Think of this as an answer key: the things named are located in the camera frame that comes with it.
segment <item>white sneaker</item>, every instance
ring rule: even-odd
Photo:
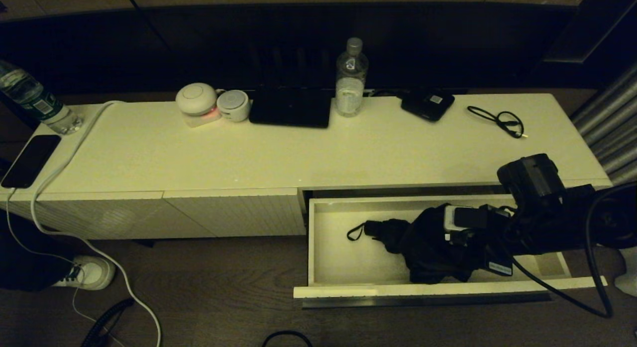
[[[102,290],[115,275],[115,265],[107,259],[95,256],[75,256],[73,268],[54,287],[73,287],[82,290]]]

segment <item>black pants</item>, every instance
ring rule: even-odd
[[[11,227],[20,242],[37,252],[63,256],[73,261],[70,247],[42,234],[29,220],[11,214]],[[0,288],[39,291],[56,283],[71,270],[63,259],[25,251],[9,233],[6,212],[0,210]]]

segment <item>plastic bottle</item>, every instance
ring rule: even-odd
[[[336,111],[344,117],[360,112],[362,91],[369,61],[362,54],[362,40],[352,37],[347,41],[347,51],[336,61]]]
[[[82,118],[44,89],[29,73],[2,60],[0,91],[55,133],[72,134],[82,126]]]

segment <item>gray curtain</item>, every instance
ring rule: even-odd
[[[637,63],[590,100],[573,123],[613,184],[637,180]]]

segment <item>open drawer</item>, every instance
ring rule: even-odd
[[[446,202],[472,207],[515,204],[510,195],[311,199],[308,285],[294,288],[294,298],[303,299],[304,308],[550,300],[542,286],[516,268],[511,277],[476,270],[467,283],[448,277],[439,284],[413,284],[401,254],[390,254],[364,234],[358,241],[346,238],[366,220],[412,222],[424,209]],[[591,277],[571,276],[561,252],[517,259],[557,289],[594,287]]]

